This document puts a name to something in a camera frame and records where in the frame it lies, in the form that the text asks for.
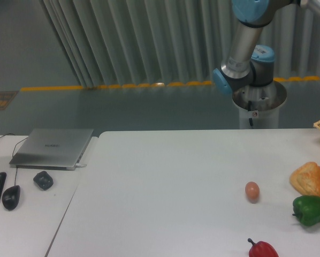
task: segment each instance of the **black mouse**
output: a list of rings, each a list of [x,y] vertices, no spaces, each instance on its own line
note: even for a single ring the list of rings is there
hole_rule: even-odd
[[[33,181],[43,190],[47,190],[53,185],[52,177],[45,170],[36,174]]]
[[[5,209],[14,210],[16,208],[20,200],[20,191],[20,186],[12,186],[4,191],[2,203]]]

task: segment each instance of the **bread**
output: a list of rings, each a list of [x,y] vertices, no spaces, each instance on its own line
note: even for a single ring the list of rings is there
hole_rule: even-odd
[[[302,195],[320,196],[320,167],[315,162],[305,163],[291,174],[289,182]]]

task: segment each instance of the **laptop lid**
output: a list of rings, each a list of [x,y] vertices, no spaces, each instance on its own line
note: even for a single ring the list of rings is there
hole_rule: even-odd
[[[74,170],[92,133],[92,129],[34,129],[10,164],[18,168]]]

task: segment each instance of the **white curtain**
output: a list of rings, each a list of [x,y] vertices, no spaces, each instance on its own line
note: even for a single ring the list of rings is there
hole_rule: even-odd
[[[44,0],[85,87],[211,80],[238,21],[231,0]],[[276,13],[259,44],[276,77],[320,77],[320,20],[296,5]]]

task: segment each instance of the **concrete floor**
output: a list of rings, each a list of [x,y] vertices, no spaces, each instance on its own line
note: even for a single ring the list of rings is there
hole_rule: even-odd
[[[279,128],[311,128],[320,119],[320,82],[285,82]],[[19,92],[0,111],[0,135],[33,128],[104,131],[238,129],[231,96],[214,86]]]

